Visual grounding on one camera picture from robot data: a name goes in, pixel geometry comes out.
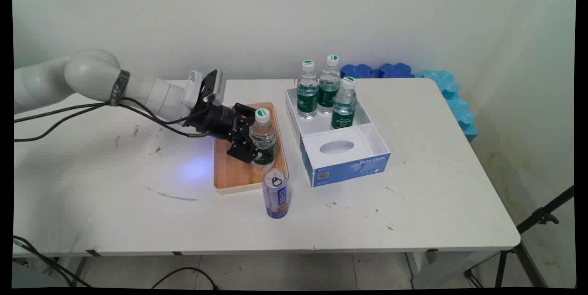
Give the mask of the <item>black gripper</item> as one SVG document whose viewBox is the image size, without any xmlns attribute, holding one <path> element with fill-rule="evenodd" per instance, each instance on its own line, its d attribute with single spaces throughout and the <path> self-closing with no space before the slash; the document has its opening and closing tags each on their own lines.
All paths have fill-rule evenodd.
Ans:
<svg viewBox="0 0 588 295">
<path fill-rule="evenodd" d="M 252 126 L 255 115 L 255 108 L 240 103 L 229 108 L 225 105 L 197 102 L 183 122 L 183 127 L 194 127 L 198 132 L 207 132 L 208 136 L 231 142 L 227 155 L 248 164 L 258 157 L 259 151 L 249 134 L 232 130 L 234 123 L 235 127 Z"/>
</svg>

